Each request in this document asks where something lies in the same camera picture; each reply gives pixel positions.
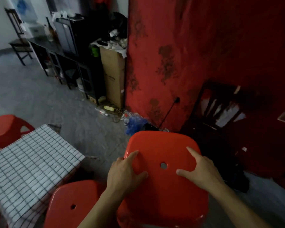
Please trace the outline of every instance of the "red plastic stool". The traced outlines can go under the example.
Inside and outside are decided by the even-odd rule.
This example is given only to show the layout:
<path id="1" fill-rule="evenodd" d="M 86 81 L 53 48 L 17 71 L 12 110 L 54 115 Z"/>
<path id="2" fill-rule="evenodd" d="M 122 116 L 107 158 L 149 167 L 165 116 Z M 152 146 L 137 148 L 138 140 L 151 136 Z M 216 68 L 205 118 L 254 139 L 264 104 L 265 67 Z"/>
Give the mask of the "red plastic stool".
<path id="1" fill-rule="evenodd" d="M 49 203 L 44 228 L 77 228 L 104 190 L 103 184 L 92 180 L 59 187 Z"/>
<path id="2" fill-rule="evenodd" d="M 177 169 L 195 169 L 196 161 L 187 146 L 200 153 L 196 142 L 182 134 L 141 131 L 131 137 L 124 158 L 139 150 L 133 170 L 137 174 L 148 171 L 149 176 L 118 208 L 122 228 L 201 225 L 208 212 L 208 192 L 176 174 Z"/>
<path id="3" fill-rule="evenodd" d="M 27 127 L 29 131 L 21 132 L 23 126 Z M 34 129 L 29 123 L 14 115 L 0 116 L 0 148 L 7 147 Z"/>

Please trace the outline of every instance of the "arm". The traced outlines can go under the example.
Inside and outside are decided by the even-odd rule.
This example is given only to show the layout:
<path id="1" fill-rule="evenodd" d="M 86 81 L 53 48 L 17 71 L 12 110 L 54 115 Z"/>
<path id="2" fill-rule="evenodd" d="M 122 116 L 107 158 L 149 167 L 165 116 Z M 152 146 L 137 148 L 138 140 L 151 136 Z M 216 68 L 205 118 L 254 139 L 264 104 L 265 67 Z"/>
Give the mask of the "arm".
<path id="1" fill-rule="evenodd" d="M 113 162 L 108 173 L 106 190 L 78 228 L 107 227 L 124 197 L 133 192 L 148 177 L 147 172 L 142 172 L 139 175 L 133 172 L 132 162 L 137 154 L 138 150 L 131 153 L 126 159 L 119 157 L 117 161 Z"/>
<path id="2" fill-rule="evenodd" d="M 201 156 L 190 147 L 187 149 L 196 160 L 196 168 L 192 172 L 177 170 L 176 173 L 179 176 L 189 179 L 198 187 L 208 191 L 223 207 L 236 228 L 271 228 L 224 183 L 213 161 Z"/>

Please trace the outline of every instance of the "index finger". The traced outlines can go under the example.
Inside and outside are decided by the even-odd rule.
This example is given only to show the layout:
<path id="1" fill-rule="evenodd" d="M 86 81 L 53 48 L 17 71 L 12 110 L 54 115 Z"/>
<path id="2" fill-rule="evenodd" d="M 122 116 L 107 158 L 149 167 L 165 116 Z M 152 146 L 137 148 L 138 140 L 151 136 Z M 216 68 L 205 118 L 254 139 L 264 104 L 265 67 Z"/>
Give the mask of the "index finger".
<path id="1" fill-rule="evenodd" d="M 134 158 L 137 156 L 138 150 L 135 150 L 134 152 L 130 153 L 129 156 L 126 158 L 129 162 L 133 162 Z"/>
<path id="2" fill-rule="evenodd" d="M 198 152 L 196 152 L 194 149 L 192 149 L 191 147 L 188 147 L 188 146 L 187 146 L 187 150 L 189 151 L 189 153 L 190 153 L 193 157 L 195 157 L 195 159 L 200 159 L 200 158 L 201 158 L 201 155 L 200 155 Z"/>

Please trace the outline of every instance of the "concrete floor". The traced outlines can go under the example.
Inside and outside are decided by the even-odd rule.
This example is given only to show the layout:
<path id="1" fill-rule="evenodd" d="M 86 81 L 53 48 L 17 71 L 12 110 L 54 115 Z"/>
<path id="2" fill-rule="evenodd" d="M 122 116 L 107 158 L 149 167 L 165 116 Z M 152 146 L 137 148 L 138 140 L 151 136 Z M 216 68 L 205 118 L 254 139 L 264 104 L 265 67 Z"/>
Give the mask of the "concrete floor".
<path id="1" fill-rule="evenodd" d="M 45 76 L 36 59 L 26 58 L 25 63 L 24 67 L 13 53 L 0 56 L 0 115 L 14 114 L 34 127 L 62 124 L 65 140 L 85 155 L 100 157 L 85 160 L 83 166 L 94 170 L 97 180 L 106 181 L 111 163 L 123 156 L 129 140 L 123 123 L 98 114 L 78 90 Z M 250 190 L 239 197 L 270 225 L 285 228 L 285 190 L 270 179 L 247 177 Z M 234 227 L 211 197 L 203 227 Z"/>

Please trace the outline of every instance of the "white tablecloth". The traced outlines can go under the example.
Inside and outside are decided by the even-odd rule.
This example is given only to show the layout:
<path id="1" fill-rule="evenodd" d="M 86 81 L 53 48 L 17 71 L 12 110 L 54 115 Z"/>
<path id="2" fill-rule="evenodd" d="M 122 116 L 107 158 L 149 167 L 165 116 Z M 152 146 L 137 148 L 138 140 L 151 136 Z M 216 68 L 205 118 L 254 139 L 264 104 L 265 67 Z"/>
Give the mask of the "white tablecloth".
<path id="1" fill-rule="evenodd" d="M 0 211 L 9 228 L 32 228 L 84 159 L 43 125 L 0 151 Z"/>

